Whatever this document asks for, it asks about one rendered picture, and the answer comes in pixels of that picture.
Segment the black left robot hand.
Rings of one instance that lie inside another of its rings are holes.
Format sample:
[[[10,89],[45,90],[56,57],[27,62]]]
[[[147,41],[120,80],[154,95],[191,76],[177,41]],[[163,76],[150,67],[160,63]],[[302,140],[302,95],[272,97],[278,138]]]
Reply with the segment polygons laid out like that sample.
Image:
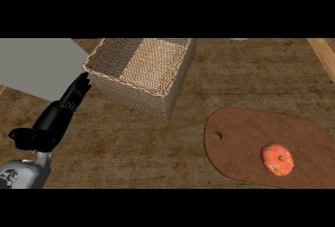
[[[86,91],[89,90],[86,73],[70,83],[61,98],[50,103],[30,128],[13,129],[7,136],[14,140],[16,148],[47,153],[58,144],[69,122]]]

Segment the tan wicker basket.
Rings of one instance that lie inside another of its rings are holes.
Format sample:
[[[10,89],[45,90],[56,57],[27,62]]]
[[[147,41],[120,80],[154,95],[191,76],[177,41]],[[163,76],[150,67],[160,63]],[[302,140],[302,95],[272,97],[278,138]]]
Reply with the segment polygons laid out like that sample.
[[[104,38],[82,69],[109,100],[166,119],[194,49],[193,38]]]

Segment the brown wooden cutting board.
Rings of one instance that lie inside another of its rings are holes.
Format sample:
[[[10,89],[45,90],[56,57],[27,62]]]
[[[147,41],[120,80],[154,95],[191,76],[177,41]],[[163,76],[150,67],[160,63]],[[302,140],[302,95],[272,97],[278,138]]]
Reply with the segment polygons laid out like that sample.
[[[262,165],[259,151],[271,142],[293,155],[287,176],[275,176]],[[239,181],[278,188],[335,188],[335,141],[299,117],[222,107],[205,123],[203,146],[215,169]]]

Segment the grey flat panel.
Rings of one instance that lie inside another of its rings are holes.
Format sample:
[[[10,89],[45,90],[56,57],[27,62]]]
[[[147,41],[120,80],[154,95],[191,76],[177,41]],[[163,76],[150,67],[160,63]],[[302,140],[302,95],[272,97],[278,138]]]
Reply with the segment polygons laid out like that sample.
[[[53,101],[82,73],[85,59],[69,38],[0,38],[0,84]]]

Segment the pale wooden strip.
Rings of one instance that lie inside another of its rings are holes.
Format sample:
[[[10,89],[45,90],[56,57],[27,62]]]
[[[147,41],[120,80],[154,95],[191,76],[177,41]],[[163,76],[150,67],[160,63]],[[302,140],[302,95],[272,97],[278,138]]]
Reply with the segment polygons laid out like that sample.
[[[335,38],[308,38],[306,41],[329,73],[329,77],[335,80]]]

